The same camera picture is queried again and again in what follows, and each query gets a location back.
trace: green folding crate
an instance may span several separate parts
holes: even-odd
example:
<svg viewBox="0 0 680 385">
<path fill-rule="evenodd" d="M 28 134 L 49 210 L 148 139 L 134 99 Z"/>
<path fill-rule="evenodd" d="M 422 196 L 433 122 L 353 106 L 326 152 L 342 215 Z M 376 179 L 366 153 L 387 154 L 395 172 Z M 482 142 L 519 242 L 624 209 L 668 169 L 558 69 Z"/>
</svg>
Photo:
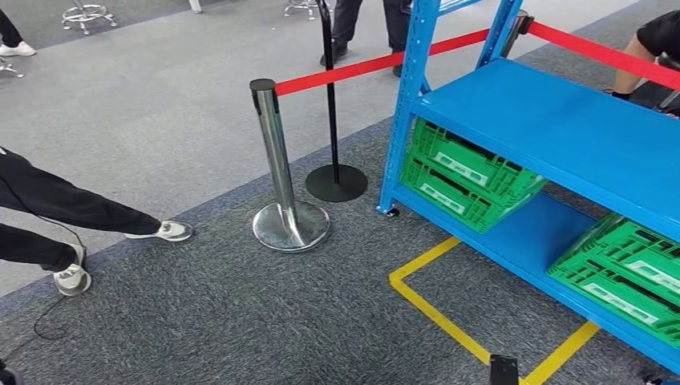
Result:
<svg viewBox="0 0 680 385">
<path fill-rule="evenodd" d="M 410 151 L 416 157 L 436 163 L 451 180 L 459 181 L 463 177 L 463 184 L 500 205 L 516 203 L 548 182 L 421 118 L 415 121 Z"/>
<path fill-rule="evenodd" d="M 441 173 L 441 168 L 425 164 L 410 153 L 404 157 L 400 179 L 402 184 L 421 197 L 479 233 L 491 228 L 535 195 L 527 194 L 513 205 L 498 205 L 449 179 Z"/>
<path fill-rule="evenodd" d="M 680 305 L 680 245 L 618 214 L 610 214 L 553 265 L 593 260 Z"/>
<path fill-rule="evenodd" d="M 569 269 L 551 268 L 549 274 L 662 341 L 680 347 L 680 306 L 591 260 Z"/>
</svg>

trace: round metal base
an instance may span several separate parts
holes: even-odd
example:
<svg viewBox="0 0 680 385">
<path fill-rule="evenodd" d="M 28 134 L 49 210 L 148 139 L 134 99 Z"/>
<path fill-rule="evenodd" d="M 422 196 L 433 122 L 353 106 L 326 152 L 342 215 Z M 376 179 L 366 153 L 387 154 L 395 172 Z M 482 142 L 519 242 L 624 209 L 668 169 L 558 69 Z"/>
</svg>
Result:
<svg viewBox="0 0 680 385">
<path fill-rule="evenodd" d="M 288 225 L 278 203 L 260 210 L 253 219 L 253 233 L 261 244 L 283 253 L 299 253 L 318 245 L 328 234 L 330 219 L 323 209 L 295 201 L 297 223 Z"/>
<path fill-rule="evenodd" d="M 347 202 L 360 197 L 368 188 L 368 178 L 361 170 L 340 164 L 340 183 L 336 184 L 333 165 L 312 171 L 305 182 L 307 191 L 326 202 Z"/>
<path fill-rule="evenodd" d="M 107 20 L 111 27 L 118 26 L 113 14 L 108 13 L 105 6 L 87 4 L 84 6 L 75 6 L 64 12 L 62 15 L 63 29 L 70 30 L 71 26 L 68 23 L 72 23 L 79 25 L 83 34 L 90 34 L 90 30 L 87 29 L 87 24 L 101 18 Z"/>
</svg>

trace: yellow tape marking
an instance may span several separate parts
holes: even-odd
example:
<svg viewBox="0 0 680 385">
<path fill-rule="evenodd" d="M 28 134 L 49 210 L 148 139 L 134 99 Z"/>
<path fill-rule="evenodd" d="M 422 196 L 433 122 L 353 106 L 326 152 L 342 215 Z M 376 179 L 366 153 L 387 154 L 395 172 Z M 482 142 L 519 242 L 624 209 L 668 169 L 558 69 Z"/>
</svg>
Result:
<svg viewBox="0 0 680 385">
<path fill-rule="evenodd" d="M 403 282 L 403 279 L 413 274 L 418 269 L 434 261 L 437 257 L 453 249 L 460 243 L 460 240 L 454 237 L 449 237 L 446 241 L 429 249 L 424 254 L 416 259 L 409 261 L 407 264 L 401 266 L 397 270 L 390 273 L 389 279 L 392 287 L 397 290 L 408 302 L 422 311 L 431 321 L 439 325 L 446 331 L 455 341 L 463 345 L 465 349 L 470 351 L 479 361 L 484 365 L 489 364 L 489 357 L 491 354 L 484 349 L 477 341 L 467 335 L 455 323 L 451 322 L 443 314 L 441 314 L 434 306 L 425 301 L 418 293 Z M 585 345 L 600 328 L 594 323 L 588 321 L 572 335 L 570 335 L 548 358 L 545 359 L 536 369 L 534 369 L 526 379 L 520 378 L 521 385 L 541 385 L 551 375 L 553 375 L 562 365 L 564 365 L 574 353 Z"/>
<path fill-rule="evenodd" d="M 554 375 L 574 353 L 581 349 L 598 331 L 600 327 L 587 321 L 573 332 L 548 358 L 546 358 L 526 378 L 527 383 L 540 385 Z"/>
</svg>

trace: blue metal shelf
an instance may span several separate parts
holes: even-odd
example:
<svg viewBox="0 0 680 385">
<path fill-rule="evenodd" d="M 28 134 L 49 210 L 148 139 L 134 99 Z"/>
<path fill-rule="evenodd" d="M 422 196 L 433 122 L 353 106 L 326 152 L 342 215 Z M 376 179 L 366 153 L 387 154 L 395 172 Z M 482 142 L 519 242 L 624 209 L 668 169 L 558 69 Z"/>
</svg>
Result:
<svg viewBox="0 0 680 385">
<path fill-rule="evenodd" d="M 680 349 L 545 273 L 594 223 L 592 218 L 541 193 L 486 233 L 478 234 L 405 186 L 397 187 L 395 199 L 651 359 L 680 373 Z"/>
<path fill-rule="evenodd" d="M 411 110 L 680 241 L 677 120 L 507 59 Z"/>
<path fill-rule="evenodd" d="M 539 195 L 478 234 L 399 183 L 416 116 L 680 241 L 680 122 L 500 57 L 522 0 L 500 0 L 477 69 L 421 87 L 437 18 L 476 0 L 414 0 L 377 210 L 394 200 L 680 374 L 680 349 L 546 274 L 593 219 Z"/>
</svg>

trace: gray sneaker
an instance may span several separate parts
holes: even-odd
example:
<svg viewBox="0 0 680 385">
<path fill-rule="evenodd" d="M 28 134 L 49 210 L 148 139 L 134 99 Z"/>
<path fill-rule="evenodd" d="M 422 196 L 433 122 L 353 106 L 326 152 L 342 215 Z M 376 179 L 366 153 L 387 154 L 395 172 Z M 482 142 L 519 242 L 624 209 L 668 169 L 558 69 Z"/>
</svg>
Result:
<svg viewBox="0 0 680 385">
<path fill-rule="evenodd" d="M 52 274 L 59 293 L 73 297 L 85 293 L 92 284 L 92 276 L 83 268 L 86 250 L 80 245 L 70 245 L 76 260 L 68 268 Z"/>
<path fill-rule="evenodd" d="M 175 221 L 160 222 L 160 229 L 153 234 L 148 235 L 134 235 L 125 234 L 125 237 L 130 239 L 144 239 L 144 238 L 161 238 L 165 241 L 180 242 L 189 239 L 193 234 L 193 228 L 190 225 Z"/>
</svg>

